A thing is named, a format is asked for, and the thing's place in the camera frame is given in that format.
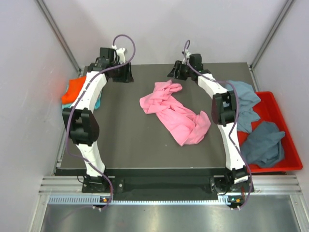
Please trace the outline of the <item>grey-blue t shirt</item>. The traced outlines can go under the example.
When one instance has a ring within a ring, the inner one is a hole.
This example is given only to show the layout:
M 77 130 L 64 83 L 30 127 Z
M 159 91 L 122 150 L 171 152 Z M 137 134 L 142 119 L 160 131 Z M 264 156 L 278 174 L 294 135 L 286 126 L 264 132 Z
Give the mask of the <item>grey-blue t shirt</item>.
M 241 81 L 228 81 L 231 83 L 238 95 L 239 99 L 239 118 L 237 124 L 237 131 L 251 133 L 252 123 L 260 119 L 258 113 L 253 110 L 261 99 L 255 93 L 253 87 Z
M 284 137 L 274 122 L 262 121 L 241 145 L 241 153 L 248 164 L 272 168 L 285 158 Z

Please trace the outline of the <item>folded orange t shirt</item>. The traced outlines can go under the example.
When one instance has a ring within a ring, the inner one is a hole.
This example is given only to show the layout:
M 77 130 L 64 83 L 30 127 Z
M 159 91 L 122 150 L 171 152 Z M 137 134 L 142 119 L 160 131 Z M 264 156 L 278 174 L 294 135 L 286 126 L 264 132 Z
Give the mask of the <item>folded orange t shirt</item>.
M 69 80 L 68 88 L 65 94 L 61 97 L 61 103 L 63 105 L 75 102 L 75 100 L 79 96 L 80 91 L 83 88 L 85 80 L 86 76 Z

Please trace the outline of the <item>pink t shirt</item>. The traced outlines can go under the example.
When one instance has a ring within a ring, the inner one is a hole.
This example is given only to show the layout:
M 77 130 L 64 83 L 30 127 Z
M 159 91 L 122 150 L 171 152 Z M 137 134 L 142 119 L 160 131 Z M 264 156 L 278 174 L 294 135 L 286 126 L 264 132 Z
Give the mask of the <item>pink t shirt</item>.
M 156 114 L 180 146 L 196 145 L 204 139 L 211 121 L 204 111 L 196 114 L 172 96 L 182 88 L 171 80 L 156 82 L 153 92 L 139 102 L 145 114 Z

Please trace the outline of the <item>grey-blue t shirt upper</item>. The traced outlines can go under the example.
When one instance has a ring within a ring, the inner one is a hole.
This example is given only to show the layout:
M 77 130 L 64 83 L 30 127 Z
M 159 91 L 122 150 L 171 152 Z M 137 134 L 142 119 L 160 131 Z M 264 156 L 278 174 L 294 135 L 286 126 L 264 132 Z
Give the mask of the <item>grey-blue t shirt upper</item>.
M 239 99 L 239 118 L 237 124 L 237 131 L 251 133 L 252 123 L 260 119 L 258 113 L 253 110 L 261 99 L 255 93 L 253 87 L 241 81 L 228 81 L 231 83 L 238 95 Z

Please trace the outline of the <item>front aluminium frame rail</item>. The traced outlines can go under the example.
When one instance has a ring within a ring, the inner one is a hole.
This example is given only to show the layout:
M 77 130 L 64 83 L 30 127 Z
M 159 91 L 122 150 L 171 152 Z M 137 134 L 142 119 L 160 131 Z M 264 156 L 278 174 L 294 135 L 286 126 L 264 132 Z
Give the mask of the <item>front aluminium frame rail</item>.
M 300 195 L 302 190 L 295 175 L 254 175 L 253 195 Z M 40 194 L 78 194 L 82 184 L 75 176 L 46 176 Z

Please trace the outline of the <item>right aluminium frame post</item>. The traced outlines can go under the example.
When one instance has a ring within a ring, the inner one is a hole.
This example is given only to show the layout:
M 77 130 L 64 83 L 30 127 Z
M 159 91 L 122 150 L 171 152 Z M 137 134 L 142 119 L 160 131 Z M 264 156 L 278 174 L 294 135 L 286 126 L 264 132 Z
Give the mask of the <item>right aluminium frame post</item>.
M 261 47 L 259 48 L 257 54 L 255 55 L 252 63 L 249 65 L 249 69 L 251 72 L 254 71 L 257 64 L 259 63 L 260 59 L 262 58 L 263 54 L 266 52 L 268 46 L 274 39 L 278 29 L 280 28 L 282 22 L 288 15 L 289 11 L 291 10 L 292 6 L 294 5 L 295 0 L 286 0 L 283 7 L 279 11 L 279 14 L 276 16 L 274 23 L 270 27 L 268 34 L 266 35 Z

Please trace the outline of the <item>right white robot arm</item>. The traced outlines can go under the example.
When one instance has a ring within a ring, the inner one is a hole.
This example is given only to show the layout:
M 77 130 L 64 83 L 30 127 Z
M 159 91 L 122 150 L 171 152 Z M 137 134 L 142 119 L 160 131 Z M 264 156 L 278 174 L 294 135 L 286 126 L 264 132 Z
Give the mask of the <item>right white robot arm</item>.
M 228 90 L 225 86 L 232 86 L 227 81 L 217 81 L 210 71 L 205 70 L 201 54 L 192 54 L 188 50 L 183 52 L 183 60 L 175 61 L 168 77 L 187 80 L 191 78 L 202 88 L 212 100 L 211 117 L 222 136 L 225 156 L 226 173 L 220 185 L 213 184 L 214 190 L 219 188 L 223 192 L 237 191 L 249 179 L 247 165 L 241 156 L 237 134 L 237 120 L 239 118 L 238 96 L 234 88 Z

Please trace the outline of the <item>aluminium frame post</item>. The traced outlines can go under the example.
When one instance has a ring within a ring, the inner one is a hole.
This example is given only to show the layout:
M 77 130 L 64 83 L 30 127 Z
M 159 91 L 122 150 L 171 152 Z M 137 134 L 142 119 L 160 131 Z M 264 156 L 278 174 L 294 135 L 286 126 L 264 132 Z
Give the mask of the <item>aluminium frame post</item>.
M 279 14 L 276 16 L 274 23 L 270 27 L 268 34 L 266 35 L 261 47 L 259 48 L 257 54 L 255 55 L 252 63 L 249 65 L 249 69 L 251 72 L 254 71 L 257 64 L 259 63 L 260 59 L 262 58 L 263 54 L 266 52 L 268 46 L 274 39 L 278 29 L 280 28 L 282 22 L 288 15 L 289 11 L 291 10 L 292 6 L 294 5 L 295 0 L 286 0 L 283 7 L 279 11 Z
M 43 14 L 44 18 L 46 19 L 48 25 L 50 26 L 52 32 L 54 33 L 56 39 L 58 40 L 60 46 L 62 47 L 63 51 L 65 52 L 67 58 L 69 59 L 71 65 L 76 70 L 77 73 L 81 72 L 81 68 L 74 57 L 71 49 L 69 48 L 63 34 L 61 33 L 54 17 L 52 16 L 48 6 L 46 5 L 44 0 L 35 0 L 34 1 L 38 8 L 40 9 L 41 13 Z

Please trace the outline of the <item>red plastic bin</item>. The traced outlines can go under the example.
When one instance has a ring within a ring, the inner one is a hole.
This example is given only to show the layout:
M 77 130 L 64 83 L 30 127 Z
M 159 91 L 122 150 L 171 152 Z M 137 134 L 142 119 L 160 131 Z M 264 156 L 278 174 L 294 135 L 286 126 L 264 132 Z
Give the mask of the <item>red plastic bin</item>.
M 256 95 L 260 98 L 260 102 L 253 106 L 253 111 L 259 115 L 260 119 L 251 123 L 252 129 L 254 130 L 261 122 L 268 121 L 275 123 L 280 131 L 285 132 L 285 136 L 281 139 L 284 159 L 270 168 L 261 168 L 258 165 L 251 164 L 250 169 L 252 173 L 302 170 L 301 159 L 273 93 L 270 91 L 257 91 Z

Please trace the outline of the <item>left aluminium frame post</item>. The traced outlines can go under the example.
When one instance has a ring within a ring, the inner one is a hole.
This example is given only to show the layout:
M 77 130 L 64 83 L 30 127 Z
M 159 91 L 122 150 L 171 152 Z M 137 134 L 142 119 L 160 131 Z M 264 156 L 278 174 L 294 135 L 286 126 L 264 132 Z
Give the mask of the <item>left aluminium frame post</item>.
M 44 18 L 46 19 L 48 25 L 50 26 L 52 32 L 54 33 L 56 39 L 58 40 L 60 46 L 62 47 L 63 51 L 65 52 L 67 58 L 69 59 L 71 65 L 76 70 L 77 73 L 81 72 L 81 68 L 74 57 L 71 49 L 69 48 L 63 34 L 61 33 L 54 17 L 52 16 L 48 6 L 46 5 L 44 0 L 35 0 L 34 1 L 38 8 L 40 9 L 41 13 L 43 14 Z

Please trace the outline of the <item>folded teal t shirt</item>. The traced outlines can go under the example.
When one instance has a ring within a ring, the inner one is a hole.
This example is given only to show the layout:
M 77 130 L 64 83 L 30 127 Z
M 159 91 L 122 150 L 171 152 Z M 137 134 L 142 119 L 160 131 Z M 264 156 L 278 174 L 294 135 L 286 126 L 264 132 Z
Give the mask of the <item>folded teal t shirt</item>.
M 99 94 L 98 99 L 97 99 L 97 101 L 96 101 L 96 103 L 95 103 L 94 110 L 99 109 L 100 104 L 101 104 L 101 93 Z M 70 108 L 71 105 L 72 105 L 72 103 L 63 104 L 63 105 L 61 106 L 61 109 Z

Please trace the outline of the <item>grey-blue t shirt lower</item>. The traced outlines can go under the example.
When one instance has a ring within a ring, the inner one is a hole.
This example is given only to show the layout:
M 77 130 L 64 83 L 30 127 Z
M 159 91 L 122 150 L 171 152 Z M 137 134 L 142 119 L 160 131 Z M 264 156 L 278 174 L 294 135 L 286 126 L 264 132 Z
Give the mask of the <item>grey-blue t shirt lower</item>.
M 241 153 L 248 164 L 272 168 L 285 158 L 284 137 L 274 122 L 262 121 L 241 145 Z

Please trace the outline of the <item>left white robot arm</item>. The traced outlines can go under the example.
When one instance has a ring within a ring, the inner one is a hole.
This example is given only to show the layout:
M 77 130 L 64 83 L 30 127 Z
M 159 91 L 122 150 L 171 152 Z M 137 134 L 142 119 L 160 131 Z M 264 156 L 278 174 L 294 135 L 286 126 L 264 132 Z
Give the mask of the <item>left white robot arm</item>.
M 62 111 L 68 138 L 80 151 L 86 173 L 83 180 L 83 193 L 109 192 L 111 187 L 106 177 L 99 148 L 99 125 L 94 117 L 94 109 L 100 94 L 109 79 L 129 83 L 134 79 L 131 64 L 126 62 L 126 49 L 100 48 L 99 57 L 87 67 L 85 82 L 71 108 Z

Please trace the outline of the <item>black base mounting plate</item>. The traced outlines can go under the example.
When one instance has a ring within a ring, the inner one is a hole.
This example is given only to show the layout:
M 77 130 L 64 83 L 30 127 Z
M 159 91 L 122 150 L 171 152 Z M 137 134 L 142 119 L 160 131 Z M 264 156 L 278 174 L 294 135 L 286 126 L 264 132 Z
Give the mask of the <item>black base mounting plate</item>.
M 85 169 L 58 169 L 56 176 L 84 178 Z M 226 168 L 107 169 L 114 200 L 214 200 L 219 195 L 253 191 L 250 177 L 239 187 L 223 192 L 213 184 L 224 181 Z

